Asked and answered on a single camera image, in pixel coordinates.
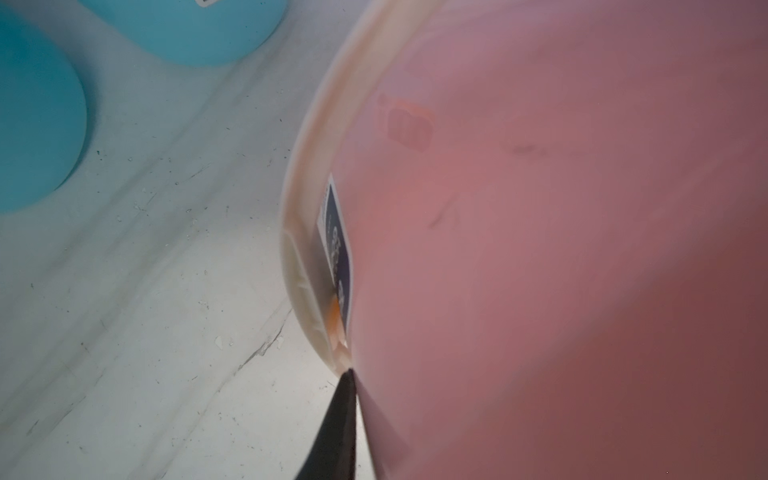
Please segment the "teal plastic bucket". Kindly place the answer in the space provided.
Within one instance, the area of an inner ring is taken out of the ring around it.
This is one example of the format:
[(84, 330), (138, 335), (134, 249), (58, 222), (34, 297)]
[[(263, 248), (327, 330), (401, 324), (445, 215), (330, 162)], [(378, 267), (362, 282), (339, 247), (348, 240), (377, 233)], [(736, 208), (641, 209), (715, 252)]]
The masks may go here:
[(286, 0), (89, 0), (82, 3), (145, 51), (172, 63), (217, 66), (258, 49)]
[(1, 7), (1, 211), (56, 190), (78, 162), (86, 97), (64, 53), (10, 7)]

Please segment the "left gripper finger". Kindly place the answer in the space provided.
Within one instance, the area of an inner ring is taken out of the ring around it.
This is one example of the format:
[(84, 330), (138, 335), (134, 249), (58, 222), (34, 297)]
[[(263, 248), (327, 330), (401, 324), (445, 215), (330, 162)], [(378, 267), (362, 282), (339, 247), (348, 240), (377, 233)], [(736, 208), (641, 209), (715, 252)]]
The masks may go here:
[(296, 480), (354, 480), (356, 477), (357, 388), (354, 371), (339, 378), (309, 454)]

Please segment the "pink plastic bucket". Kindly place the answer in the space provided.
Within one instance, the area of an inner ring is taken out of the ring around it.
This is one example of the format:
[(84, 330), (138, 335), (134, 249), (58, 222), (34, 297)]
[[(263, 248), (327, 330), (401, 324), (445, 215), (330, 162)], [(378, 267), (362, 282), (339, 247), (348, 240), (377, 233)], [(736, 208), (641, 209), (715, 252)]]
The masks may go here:
[(281, 226), (377, 477), (766, 477), (765, 2), (373, 1)]

